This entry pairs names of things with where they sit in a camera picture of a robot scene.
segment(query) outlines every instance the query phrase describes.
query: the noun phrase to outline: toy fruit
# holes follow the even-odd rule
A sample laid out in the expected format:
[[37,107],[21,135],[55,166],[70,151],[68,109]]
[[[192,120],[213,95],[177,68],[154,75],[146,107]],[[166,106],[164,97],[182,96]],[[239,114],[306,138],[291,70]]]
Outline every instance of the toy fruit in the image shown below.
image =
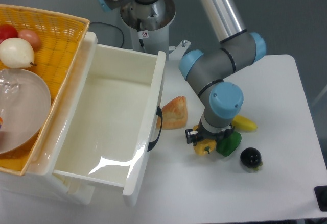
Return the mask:
[[18,32],[15,27],[4,24],[0,25],[0,43],[9,38],[17,38]]
[[31,67],[34,64],[34,51],[24,39],[6,39],[0,44],[0,60],[9,68]]
[[241,115],[236,115],[231,122],[231,125],[241,131],[255,131],[258,127],[250,119],[243,117]]
[[37,51],[42,45],[40,37],[33,30],[23,29],[19,31],[18,37],[26,40],[34,51]]

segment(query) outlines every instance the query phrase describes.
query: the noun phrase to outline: yellow banana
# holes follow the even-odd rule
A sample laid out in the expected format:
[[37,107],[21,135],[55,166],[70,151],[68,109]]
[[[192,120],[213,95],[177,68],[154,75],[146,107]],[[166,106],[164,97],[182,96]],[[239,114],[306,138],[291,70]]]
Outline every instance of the yellow banana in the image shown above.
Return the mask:
[[255,131],[258,128],[255,122],[241,115],[236,115],[231,122],[231,125],[238,130],[248,132]]

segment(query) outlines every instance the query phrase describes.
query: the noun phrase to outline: toast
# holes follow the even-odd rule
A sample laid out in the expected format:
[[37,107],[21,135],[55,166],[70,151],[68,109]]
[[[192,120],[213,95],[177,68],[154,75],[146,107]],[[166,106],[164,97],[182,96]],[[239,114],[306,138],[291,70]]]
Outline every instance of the toast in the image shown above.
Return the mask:
[[[172,99],[162,108],[162,129],[172,130],[183,128],[188,120],[188,109],[185,96]],[[160,128],[161,119],[157,120],[157,128]]]

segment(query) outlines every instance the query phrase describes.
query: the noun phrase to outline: black drawer handle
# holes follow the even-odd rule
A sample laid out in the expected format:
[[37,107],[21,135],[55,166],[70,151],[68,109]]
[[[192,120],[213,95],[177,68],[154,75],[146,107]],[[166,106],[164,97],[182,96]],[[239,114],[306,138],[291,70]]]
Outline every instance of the black drawer handle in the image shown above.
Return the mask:
[[157,142],[159,140],[159,137],[160,137],[160,134],[161,134],[161,130],[162,130],[162,110],[161,110],[161,108],[159,106],[157,107],[156,115],[161,118],[161,125],[160,125],[159,134],[157,136],[157,139],[155,139],[154,141],[149,142],[148,151],[152,150],[154,148],[154,146],[157,144]]

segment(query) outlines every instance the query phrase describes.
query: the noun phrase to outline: yellow basket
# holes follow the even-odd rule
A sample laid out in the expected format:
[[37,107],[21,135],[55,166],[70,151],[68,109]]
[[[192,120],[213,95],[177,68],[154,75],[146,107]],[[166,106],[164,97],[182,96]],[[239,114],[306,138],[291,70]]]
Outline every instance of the yellow basket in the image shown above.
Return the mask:
[[[39,75],[48,85],[51,108],[45,123],[28,142],[0,155],[0,171],[22,176],[42,146],[47,127],[56,111],[76,54],[89,27],[89,20],[63,13],[0,4],[0,24],[17,31],[31,29],[42,41],[35,52],[35,64],[27,70]],[[0,62],[0,70],[7,68]]]

